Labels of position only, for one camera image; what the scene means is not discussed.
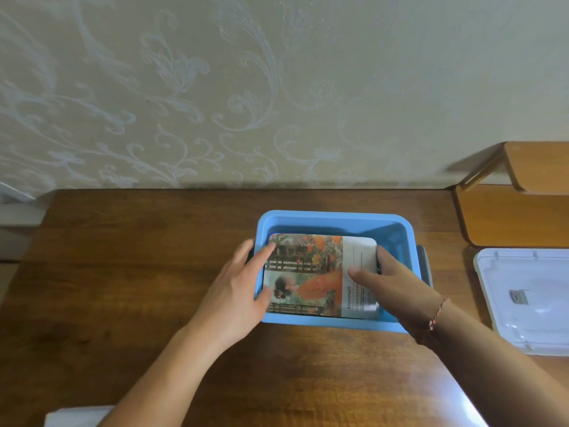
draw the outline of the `white tray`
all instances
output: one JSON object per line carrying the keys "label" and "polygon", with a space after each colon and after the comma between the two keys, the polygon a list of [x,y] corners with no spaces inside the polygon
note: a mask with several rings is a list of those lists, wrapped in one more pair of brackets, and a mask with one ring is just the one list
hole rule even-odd
{"label": "white tray", "polygon": [[528,354],[569,356],[569,249],[484,249],[474,268],[498,334]]}

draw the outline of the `patterned wallpaper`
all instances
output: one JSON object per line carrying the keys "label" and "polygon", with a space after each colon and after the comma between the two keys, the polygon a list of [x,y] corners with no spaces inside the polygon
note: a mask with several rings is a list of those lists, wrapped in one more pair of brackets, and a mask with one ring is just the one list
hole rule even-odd
{"label": "patterned wallpaper", "polygon": [[568,8],[1,0],[0,181],[448,186],[492,144],[567,138]]}

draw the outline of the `bracelet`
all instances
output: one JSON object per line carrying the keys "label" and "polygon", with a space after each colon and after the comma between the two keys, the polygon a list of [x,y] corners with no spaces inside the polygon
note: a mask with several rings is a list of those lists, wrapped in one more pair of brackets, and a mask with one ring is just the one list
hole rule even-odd
{"label": "bracelet", "polygon": [[432,318],[432,319],[429,321],[429,331],[432,331],[432,330],[435,329],[435,323],[437,322],[437,318],[439,317],[440,311],[443,310],[443,306],[447,303],[447,301],[451,301],[451,299],[450,299],[450,298],[445,299],[445,300],[440,304],[440,307],[439,307],[439,309],[437,310],[437,313],[435,313],[435,317]]}

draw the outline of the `wooden board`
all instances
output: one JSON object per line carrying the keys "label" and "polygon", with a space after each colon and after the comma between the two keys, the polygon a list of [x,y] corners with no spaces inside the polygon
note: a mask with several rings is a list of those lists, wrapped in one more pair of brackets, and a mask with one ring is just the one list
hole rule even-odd
{"label": "wooden board", "polygon": [[504,153],[517,190],[569,195],[569,142],[507,142]]}
{"label": "wooden board", "polygon": [[[0,307],[0,425],[115,404],[271,209],[399,214],[435,288],[490,325],[449,191],[61,191]],[[536,357],[569,386],[569,360]],[[470,425],[469,401],[405,334],[261,324],[217,360],[187,426]]]}
{"label": "wooden board", "polygon": [[569,248],[569,196],[523,195],[512,186],[455,188],[468,240],[476,246]]}

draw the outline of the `white floral pattern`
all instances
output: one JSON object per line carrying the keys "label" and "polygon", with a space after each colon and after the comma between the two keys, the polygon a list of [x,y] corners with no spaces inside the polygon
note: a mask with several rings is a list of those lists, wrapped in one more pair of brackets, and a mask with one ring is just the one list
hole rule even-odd
{"label": "white floral pattern", "polygon": [[568,7],[3,0],[0,183],[448,186],[496,142],[566,139]]}

